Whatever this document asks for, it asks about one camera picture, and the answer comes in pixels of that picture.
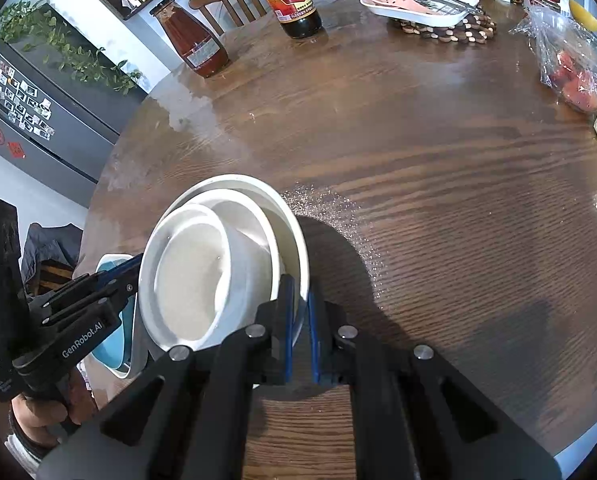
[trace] human hand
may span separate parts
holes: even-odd
[[[74,368],[69,375],[69,409],[56,400],[26,399],[21,394],[12,399],[12,411],[30,440],[41,446],[54,447],[58,442],[48,431],[48,426],[63,422],[68,415],[73,423],[83,424],[98,408],[83,376]]]

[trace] white jar label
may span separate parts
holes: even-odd
[[[201,43],[196,50],[187,57],[187,60],[192,63],[196,68],[200,67],[210,57],[214,56],[220,50],[220,46],[214,40],[214,38],[208,38],[205,43]]]

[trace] yellow fruit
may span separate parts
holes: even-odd
[[[597,32],[597,19],[576,0],[570,0],[572,17],[591,32]]]

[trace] green vine plant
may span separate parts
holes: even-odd
[[[104,81],[115,91],[127,95],[141,77],[139,70],[125,73],[122,67],[128,61],[107,67],[99,62],[99,54],[105,49],[97,48],[92,52],[88,48],[75,47],[69,43],[69,29],[66,22],[59,23],[51,10],[42,12],[40,7],[43,0],[32,4],[30,0],[20,0],[3,7],[0,12],[0,40],[5,43],[17,43],[24,38],[33,38],[26,43],[22,50],[31,51],[39,44],[49,44],[62,56],[58,62],[58,69],[66,67],[72,69],[71,78],[79,79],[83,83],[89,81]],[[43,63],[50,62],[50,56],[45,56]]]

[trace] metal screw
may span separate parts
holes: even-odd
[[[254,323],[245,329],[245,333],[248,337],[262,337],[265,335],[265,327]]]
[[[170,348],[168,355],[172,361],[185,361],[190,355],[190,349],[187,346],[178,345]]]
[[[359,331],[356,330],[355,326],[343,325],[339,327],[338,334],[343,339],[354,339],[359,334]]]
[[[428,359],[432,359],[434,357],[434,350],[432,350],[428,345],[417,345],[415,346],[415,356],[417,359],[427,361]]]

